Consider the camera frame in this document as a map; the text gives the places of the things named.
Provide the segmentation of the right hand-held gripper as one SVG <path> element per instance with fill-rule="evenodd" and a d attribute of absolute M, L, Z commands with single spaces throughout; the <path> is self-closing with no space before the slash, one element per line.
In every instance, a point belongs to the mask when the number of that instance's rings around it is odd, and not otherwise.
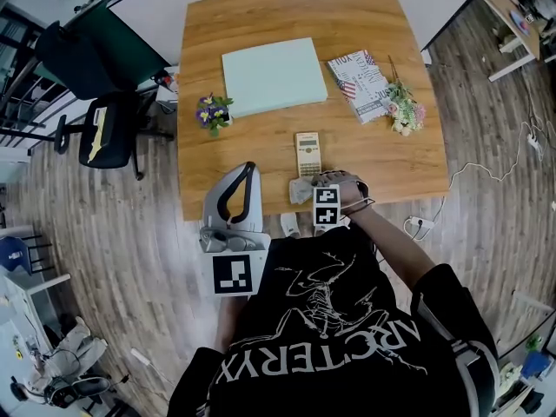
<path fill-rule="evenodd" d="M 340 221 L 340 188 L 338 184 L 313 188 L 313 220 L 315 226 L 337 226 Z"/>

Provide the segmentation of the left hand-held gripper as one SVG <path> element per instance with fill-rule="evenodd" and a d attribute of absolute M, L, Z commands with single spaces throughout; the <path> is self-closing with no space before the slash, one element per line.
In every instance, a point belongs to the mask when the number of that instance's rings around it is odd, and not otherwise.
<path fill-rule="evenodd" d="M 242 211 L 232 214 L 228 202 L 241 185 L 244 185 Z M 245 162 L 231 170 L 206 194 L 203 221 L 207 227 L 200 230 L 202 260 L 214 294 L 256 295 L 268 257 L 270 236 L 261 233 L 261 175 L 254 162 Z"/>

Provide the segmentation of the person's right hand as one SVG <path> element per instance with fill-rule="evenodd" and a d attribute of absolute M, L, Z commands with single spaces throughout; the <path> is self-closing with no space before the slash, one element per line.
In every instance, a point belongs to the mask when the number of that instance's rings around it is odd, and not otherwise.
<path fill-rule="evenodd" d="M 368 185 L 359 176 L 344 170 L 324 171 L 315 175 L 312 185 L 318 188 L 338 185 L 341 214 L 344 216 L 357 213 L 374 203 L 370 197 Z"/>

